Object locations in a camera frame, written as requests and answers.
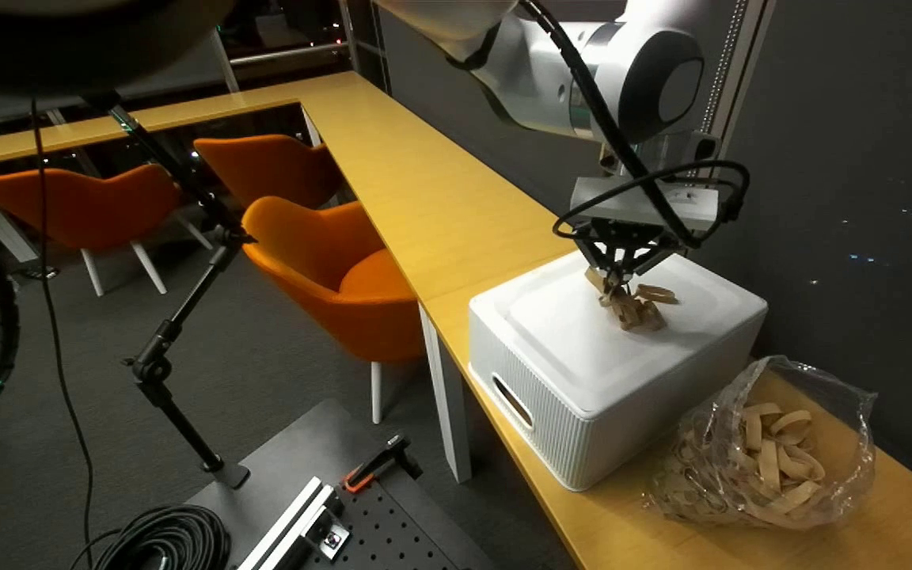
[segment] yellow table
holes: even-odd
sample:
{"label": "yellow table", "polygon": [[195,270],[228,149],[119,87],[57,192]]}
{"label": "yellow table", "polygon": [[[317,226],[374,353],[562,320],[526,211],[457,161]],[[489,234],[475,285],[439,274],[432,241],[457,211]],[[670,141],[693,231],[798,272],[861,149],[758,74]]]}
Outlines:
{"label": "yellow table", "polygon": [[[147,131],[234,116],[302,100],[378,231],[415,285],[443,345],[466,371],[468,302],[571,249],[551,237],[551,211],[432,131],[356,74],[284,82],[140,112]],[[122,140],[112,120],[46,131],[46,146]],[[0,137],[0,161],[33,154],[30,137]],[[572,493],[485,391],[471,387],[524,478],[584,567],[912,567],[912,470],[887,451],[861,508],[832,530],[711,530],[643,504],[652,458]]]}

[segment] electrical cable on floor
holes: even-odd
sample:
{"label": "electrical cable on floor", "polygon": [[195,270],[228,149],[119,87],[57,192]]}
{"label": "electrical cable on floor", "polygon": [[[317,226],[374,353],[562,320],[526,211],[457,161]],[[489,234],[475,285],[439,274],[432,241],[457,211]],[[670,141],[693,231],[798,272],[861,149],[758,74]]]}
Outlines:
{"label": "electrical cable on floor", "polygon": [[43,140],[43,123],[37,123],[37,100],[33,98],[33,131],[36,131],[36,161],[37,161],[37,192],[43,192],[43,242],[37,242],[37,283],[43,283],[43,296],[46,296],[46,310],[47,310],[47,330],[50,330],[50,350],[55,350],[55,372],[57,372],[57,387],[71,413],[71,425],[75,431],[78,441],[78,451],[85,463],[85,496],[82,496],[82,544],[93,544],[93,500],[96,500],[96,458],[88,451],[85,434],[82,434],[82,421],[75,413],[74,396],[71,396],[71,379],[66,379],[66,361],[64,361],[64,343],[59,343],[59,325],[57,325],[57,306],[55,306],[55,294],[50,294],[50,265],[47,265],[47,172],[46,172],[46,140]]}
{"label": "electrical cable on floor", "polygon": [[74,567],[105,537],[114,537],[114,544],[96,570],[225,570],[232,556],[232,532],[205,505],[147,508],[128,530],[88,541]]}

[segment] black pole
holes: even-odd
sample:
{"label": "black pole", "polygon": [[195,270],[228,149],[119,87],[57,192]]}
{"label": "black pole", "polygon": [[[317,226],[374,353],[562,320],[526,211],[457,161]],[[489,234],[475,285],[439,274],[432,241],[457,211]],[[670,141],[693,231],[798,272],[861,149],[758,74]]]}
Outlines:
{"label": "black pole", "polygon": [[142,345],[135,359],[129,359],[133,372],[140,377],[140,391],[165,412],[165,419],[177,428],[177,434],[198,449],[202,458],[202,468],[225,486],[240,486],[248,480],[248,468],[238,463],[220,458],[209,444],[201,437],[201,431],[191,425],[191,419],[175,405],[170,390],[165,379],[170,377],[169,347],[177,343],[184,320],[195,314],[195,306],[202,302],[209,285],[220,272],[232,265],[245,242],[240,219],[232,211],[213,191],[201,185],[191,163],[184,163],[177,154],[170,154],[151,132],[142,131],[135,116],[129,116],[119,98],[112,98],[112,116],[128,131],[128,137],[148,153],[151,161],[160,161],[169,177],[198,198],[198,207],[205,211],[205,219],[220,228],[220,249],[209,256],[205,272],[195,285],[195,292],[182,302],[182,306],[156,330],[156,334]]}
{"label": "black pole", "polygon": [[147,347],[140,350],[140,359],[129,361],[133,372],[140,377],[140,391],[160,405],[169,421],[177,428],[177,434],[198,449],[198,456],[202,458],[202,470],[209,470],[220,483],[225,486],[240,486],[248,480],[248,468],[245,466],[228,466],[225,458],[220,458],[205,441],[201,437],[201,431],[182,413],[182,408],[175,405],[170,390],[165,387],[165,379],[170,377],[170,361],[169,361],[169,347],[177,343],[184,320],[195,314],[195,306],[201,304],[201,296],[209,292],[209,285],[217,283],[217,274],[221,270],[228,270],[228,264],[238,254],[238,241],[221,242],[205,272],[201,274],[201,283],[195,285],[195,292],[182,302],[182,306],[160,325],[160,331],[147,343]]}

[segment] metal bracket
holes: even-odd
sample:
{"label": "metal bracket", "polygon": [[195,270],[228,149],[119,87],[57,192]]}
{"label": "metal bracket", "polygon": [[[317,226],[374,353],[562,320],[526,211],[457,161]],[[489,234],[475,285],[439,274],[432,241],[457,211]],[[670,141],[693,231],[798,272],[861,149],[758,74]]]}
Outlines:
{"label": "metal bracket", "polygon": [[327,560],[348,544],[352,532],[336,515],[339,500],[331,483],[311,478],[290,508],[273,521],[261,544],[245,556],[240,570],[280,570],[317,552]]}

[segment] chair leg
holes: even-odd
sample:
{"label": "chair leg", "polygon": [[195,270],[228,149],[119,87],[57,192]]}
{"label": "chair leg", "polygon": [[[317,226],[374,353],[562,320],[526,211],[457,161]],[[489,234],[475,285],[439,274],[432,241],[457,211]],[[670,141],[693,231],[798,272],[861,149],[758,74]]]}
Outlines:
{"label": "chair leg", "polygon": [[37,264],[37,249],[18,234],[18,228],[0,211],[0,242],[18,265]]}
{"label": "chair leg", "polygon": [[384,421],[384,363],[379,361],[370,361],[369,379],[370,379],[370,425],[379,425]]}
{"label": "chair leg", "polygon": [[177,211],[175,219],[184,231],[191,231],[195,241],[201,241],[205,249],[213,249],[213,241],[201,231],[201,226],[195,226],[184,211]]}
{"label": "chair leg", "polygon": [[78,256],[82,256],[82,265],[85,265],[88,285],[96,289],[100,296],[105,296],[105,285],[103,285],[103,274],[100,274],[96,256],[93,256],[88,249],[78,249]]}
{"label": "chair leg", "polygon": [[148,283],[160,289],[160,294],[169,294],[163,272],[151,265],[148,254],[142,242],[129,241],[140,265],[147,270]]}

